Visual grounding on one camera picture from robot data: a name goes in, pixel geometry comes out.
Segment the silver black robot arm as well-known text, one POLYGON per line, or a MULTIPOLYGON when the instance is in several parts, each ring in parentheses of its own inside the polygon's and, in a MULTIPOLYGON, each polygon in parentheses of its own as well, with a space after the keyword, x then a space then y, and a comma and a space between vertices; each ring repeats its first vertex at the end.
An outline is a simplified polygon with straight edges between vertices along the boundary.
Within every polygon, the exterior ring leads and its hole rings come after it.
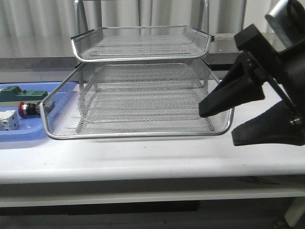
POLYGON ((240 55, 217 87, 199 103, 209 117, 265 98, 269 83, 280 102, 232 131, 235 146, 305 143, 305 10, 281 0, 265 19, 285 48, 278 52, 253 24, 234 36, 240 55))

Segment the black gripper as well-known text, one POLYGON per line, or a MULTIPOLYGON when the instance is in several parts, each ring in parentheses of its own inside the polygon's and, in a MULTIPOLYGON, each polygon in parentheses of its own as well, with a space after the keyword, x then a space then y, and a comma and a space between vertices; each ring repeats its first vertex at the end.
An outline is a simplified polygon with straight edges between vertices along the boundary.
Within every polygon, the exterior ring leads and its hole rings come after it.
POLYGON ((268 82, 281 101, 232 131, 235 146, 305 144, 305 40, 277 52, 251 24, 234 37, 243 51, 217 87, 199 103, 200 117, 265 99, 268 82))

